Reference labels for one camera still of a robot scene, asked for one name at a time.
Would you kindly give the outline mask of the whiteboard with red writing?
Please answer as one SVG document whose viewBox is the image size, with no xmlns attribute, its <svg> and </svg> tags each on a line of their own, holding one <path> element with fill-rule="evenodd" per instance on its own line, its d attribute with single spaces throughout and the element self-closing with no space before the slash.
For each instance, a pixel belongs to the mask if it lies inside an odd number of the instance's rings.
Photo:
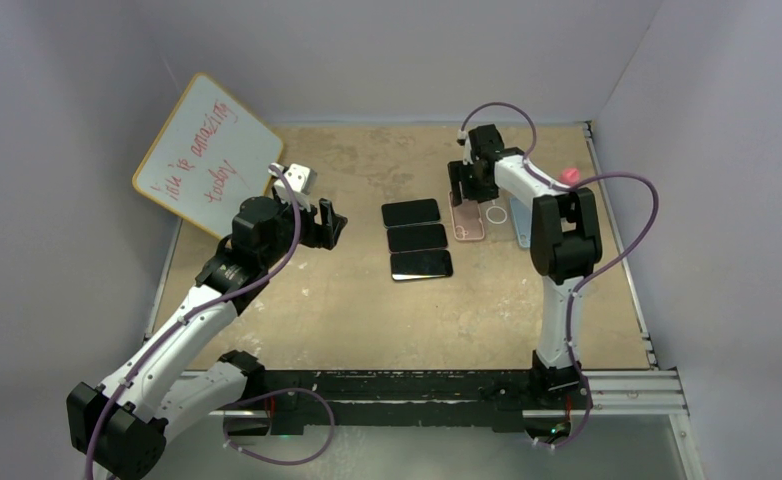
<svg viewBox="0 0 782 480">
<path fill-rule="evenodd" d="M 196 74 L 132 177 L 143 196 L 215 238 L 265 192 L 283 140 L 229 91 Z"/>
</svg>

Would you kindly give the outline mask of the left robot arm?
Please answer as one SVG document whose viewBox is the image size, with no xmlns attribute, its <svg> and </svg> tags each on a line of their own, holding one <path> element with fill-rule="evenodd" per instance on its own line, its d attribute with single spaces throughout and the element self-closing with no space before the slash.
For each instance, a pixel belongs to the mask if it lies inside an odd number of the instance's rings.
<svg viewBox="0 0 782 480">
<path fill-rule="evenodd" d="M 72 445 L 86 456 L 84 476 L 142 479 L 167 444 L 221 407 L 275 408 L 265 368 L 241 351 L 224 354 L 202 377 L 176 382 L 190 361 L 229 326 L 293 256 L 298 245 L 333 249 L 347 224 L 331 201 L 303 209 L 296 200 L 252 197 L 232 220 L 214 256 L 169 320 L 97 386 L 78 384 L 66 399 Z"/>
</svg>

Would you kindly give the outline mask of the pink capped bottle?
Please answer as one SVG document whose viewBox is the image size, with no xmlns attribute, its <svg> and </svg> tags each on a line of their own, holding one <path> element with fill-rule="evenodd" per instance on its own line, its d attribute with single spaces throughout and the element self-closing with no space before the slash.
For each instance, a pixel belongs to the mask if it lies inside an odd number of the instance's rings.
<svg viewBox="0 0 782 480">
<path fill-rule="evenodd" d="M 558 178 L 560 183 L 568 187 L 576 185 L 581 181 L 581 179 L 582 179 L 581 173 L 575 167 L 564 169 Z"/>
</svg>

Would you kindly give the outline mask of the pink phone case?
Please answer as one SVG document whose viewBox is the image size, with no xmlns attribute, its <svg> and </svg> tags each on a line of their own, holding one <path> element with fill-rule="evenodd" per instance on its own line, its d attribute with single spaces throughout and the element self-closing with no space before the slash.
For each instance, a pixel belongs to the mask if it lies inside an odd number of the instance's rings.
<svg viewBox="0 0 782 480">
<path fill-rule="evenodd" d="M 462 200 L 453 204 L 452 193 L 448 195 L 453 236 L 458 242 L 478 242 L 485 238 L 485 227 L 479 204 L 473 200 Z"/>
</svg>

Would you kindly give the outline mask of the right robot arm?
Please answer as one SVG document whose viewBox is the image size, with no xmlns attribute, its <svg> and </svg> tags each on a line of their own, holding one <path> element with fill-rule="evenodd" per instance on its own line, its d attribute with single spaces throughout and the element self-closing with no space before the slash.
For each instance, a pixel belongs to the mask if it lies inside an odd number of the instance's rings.
<svg viewBox="0 0 782 480">
<path fill-rule="evenodd" d="M 603 253 L 595 195 L 547 175 L 521 149 L 506 146 L 493 124 L 461 130 L 457 142 L 464 153 L 448 164 L 453 204 L 506 192 L 530 212 L 529 253 L 542 278 L 543 317 L 528 392 L 551 407 L 581 383 L 581 288 Z"/>
</svg>

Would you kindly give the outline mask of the black screen smartphone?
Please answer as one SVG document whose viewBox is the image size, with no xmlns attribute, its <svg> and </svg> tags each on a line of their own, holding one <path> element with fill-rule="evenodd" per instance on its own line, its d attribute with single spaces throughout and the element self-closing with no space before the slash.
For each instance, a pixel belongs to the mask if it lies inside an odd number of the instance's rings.
<svg viewBox="0 0 782 480">
<path fill-rule="evenodd" d="M 441 215 L 434 198 L 386 203 L 381 206 L 383 224 L 386 228 L 439 223 Z"/>
</svg>

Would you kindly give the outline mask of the clear phone case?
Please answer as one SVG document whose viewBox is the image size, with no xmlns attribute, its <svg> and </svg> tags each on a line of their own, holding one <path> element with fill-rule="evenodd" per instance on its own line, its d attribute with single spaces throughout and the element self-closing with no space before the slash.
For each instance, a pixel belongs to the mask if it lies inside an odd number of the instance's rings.
<svg viewBox="0 0 782 480">
<path fill-rule="evenodd" d="M 510 202 L 506 198 L 481 203 L 480 213 L 487 234 L 496 235 L 512 229 Z"/>
</svg>

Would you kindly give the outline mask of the light blue phone case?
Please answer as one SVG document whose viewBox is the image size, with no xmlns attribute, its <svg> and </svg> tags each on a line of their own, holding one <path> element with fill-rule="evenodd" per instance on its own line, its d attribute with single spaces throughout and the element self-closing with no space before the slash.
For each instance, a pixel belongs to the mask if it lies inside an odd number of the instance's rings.
<svg viewBox="0 0 782 480">
<path fill-rule="evenodd" d="M 509 205 L 518 245 L 528 250 L 531 244 L 531 210 L 515 197 L 509 199 Z"/>
</svg>

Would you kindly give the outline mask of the pink cased smartphone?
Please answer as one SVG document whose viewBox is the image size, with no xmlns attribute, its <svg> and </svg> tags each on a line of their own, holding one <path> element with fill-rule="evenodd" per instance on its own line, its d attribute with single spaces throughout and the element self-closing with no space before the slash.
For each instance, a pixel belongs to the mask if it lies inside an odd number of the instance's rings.
<svg viewBox="0 0 782 480">
<path fill-rule="evenodd" d="M 394 253 L 390 255 L 390 268 L 396 282 L 448 278 L 454 274 L 447 250 Z"/>
</svg>

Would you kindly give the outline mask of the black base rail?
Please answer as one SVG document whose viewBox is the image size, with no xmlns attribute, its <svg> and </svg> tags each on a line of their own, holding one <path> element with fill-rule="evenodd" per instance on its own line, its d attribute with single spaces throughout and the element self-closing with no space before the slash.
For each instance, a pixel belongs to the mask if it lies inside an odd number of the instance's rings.
<svg viewBox="0 0 782 480">
<path fill-rule="evenodd" d="M 587 381 L 547 392 L 529 370 L 269 370 L 232 350 L 219 362 L 248 381 L 233 409 L 269 415 L 268 431 L 309 426 L 487 428 L 547 443 L 568 437 L 590 414 Z"/>
</svg>

